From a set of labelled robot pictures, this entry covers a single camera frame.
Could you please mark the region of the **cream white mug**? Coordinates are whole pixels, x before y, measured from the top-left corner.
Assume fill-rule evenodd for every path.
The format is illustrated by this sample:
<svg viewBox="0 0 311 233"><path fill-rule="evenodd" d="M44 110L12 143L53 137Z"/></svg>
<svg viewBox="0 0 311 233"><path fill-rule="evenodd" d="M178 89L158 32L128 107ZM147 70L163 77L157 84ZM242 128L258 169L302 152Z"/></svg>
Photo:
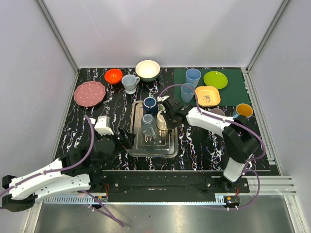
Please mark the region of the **cream white mug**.
<svg viewBox="0 0 311 233"><path fill-rule="evenodd" d="M168 131L168 127L167 127L167 123L165 121L165 118L163 116L163 113L164 113L164 110L160 110L158 113L157 113L157 116L156 116L156 126L159 130L161 131Z"/></svg>

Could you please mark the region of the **lilac purple mug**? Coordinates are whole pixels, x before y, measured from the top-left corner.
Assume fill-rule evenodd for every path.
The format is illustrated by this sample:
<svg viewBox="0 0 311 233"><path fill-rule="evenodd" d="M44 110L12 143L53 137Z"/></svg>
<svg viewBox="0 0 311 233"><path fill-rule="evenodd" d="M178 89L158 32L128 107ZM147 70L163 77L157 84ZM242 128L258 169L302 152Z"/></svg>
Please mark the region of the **lilac purple mug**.
<svg viewBox="0 0 311 233"><path fill-rule="evenodd" d="M225 116L225 113L223 110L219 109L219 108L213 108L210 110L211 113L220 115L220 116Z"/></svg>

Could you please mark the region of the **blue butterfly mug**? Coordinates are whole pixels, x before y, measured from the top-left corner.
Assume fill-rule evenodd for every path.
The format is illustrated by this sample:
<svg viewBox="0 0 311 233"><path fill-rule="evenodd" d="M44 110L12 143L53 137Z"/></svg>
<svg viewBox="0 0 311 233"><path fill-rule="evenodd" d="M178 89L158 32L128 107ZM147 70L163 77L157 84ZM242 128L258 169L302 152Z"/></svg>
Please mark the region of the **blue butterfly mug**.
<svg viewBox="0 0 311 233"><path fill-rule="evenodd" d="M253 108L250 105L246 103L241 103L236 106L236 109L233 112L232 116L237 117L239 115L242 115L249 119L253 115L253 113Z"/></svg>

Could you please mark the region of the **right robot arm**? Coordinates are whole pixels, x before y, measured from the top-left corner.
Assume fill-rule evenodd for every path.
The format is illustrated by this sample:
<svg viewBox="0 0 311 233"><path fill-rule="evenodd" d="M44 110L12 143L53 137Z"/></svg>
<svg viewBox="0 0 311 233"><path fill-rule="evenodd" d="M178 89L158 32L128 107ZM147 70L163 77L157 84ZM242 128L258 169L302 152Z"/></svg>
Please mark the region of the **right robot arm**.
<svg viewBox="0 0 311 233"><path fill-rule="evenodd" d="M172 95L158 97L159 104L164 107L161 114L169 130L181 124L199 127L220 136L225 142L229 157L221 179L221 188L232 192L238 187L238 179L245 169L246 161L259 147L259 140L246 128L248 119L244 116L220 116L200 107L183 105Z"/></svg>

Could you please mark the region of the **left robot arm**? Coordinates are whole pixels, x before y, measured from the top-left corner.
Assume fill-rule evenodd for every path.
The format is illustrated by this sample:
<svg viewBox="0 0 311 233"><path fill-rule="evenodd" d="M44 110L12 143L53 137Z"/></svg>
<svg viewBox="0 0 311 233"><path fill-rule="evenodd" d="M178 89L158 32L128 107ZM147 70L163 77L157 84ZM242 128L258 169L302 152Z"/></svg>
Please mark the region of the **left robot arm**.
<svg viewBox="0 0 311 233"><path fill-rule="evenodd" d="M60 154L49 165L28 175L2 178L1 209L21 212L49 197L104 189L100 164L115 153L133 147L136 135L122 128L116 134L99 135L91 131L91 142Z"/></svg>

